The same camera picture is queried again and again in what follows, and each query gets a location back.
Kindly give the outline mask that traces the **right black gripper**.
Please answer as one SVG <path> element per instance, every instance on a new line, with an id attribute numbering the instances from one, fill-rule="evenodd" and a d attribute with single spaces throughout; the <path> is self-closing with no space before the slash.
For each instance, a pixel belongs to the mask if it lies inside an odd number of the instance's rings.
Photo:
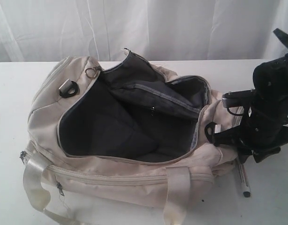
<path id="1" fill-rule="evenodd" d="M 257 66 L 253 84 L 255 95 L 248 114 L 242 117 L 241 131 L 231 128 L 215 133 L 208 129 L 208 141 L 213 145 L 247 146 L 236 149 L 240 163 L 250 156 L 259 163 L 288 143 L 288 53 Z"/>

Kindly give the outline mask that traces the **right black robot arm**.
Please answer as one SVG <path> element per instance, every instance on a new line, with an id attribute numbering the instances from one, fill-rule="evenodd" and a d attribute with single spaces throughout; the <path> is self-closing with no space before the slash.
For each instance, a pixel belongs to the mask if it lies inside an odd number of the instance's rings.
<path id="1" fill-rule="evenodd" d="M 288 49 L 288 34 L 278 28 L 273 33 Z M 241 163 L 249 156 L 259 163 L 288 144 L 288 53 L 257 66 L 253 84 L 252 90 L 222 96 L 228 113 L 241 117 L 239 125 L 218 133 L 215 122 L 205 127 L 208 141 L 235 147 Z"/>

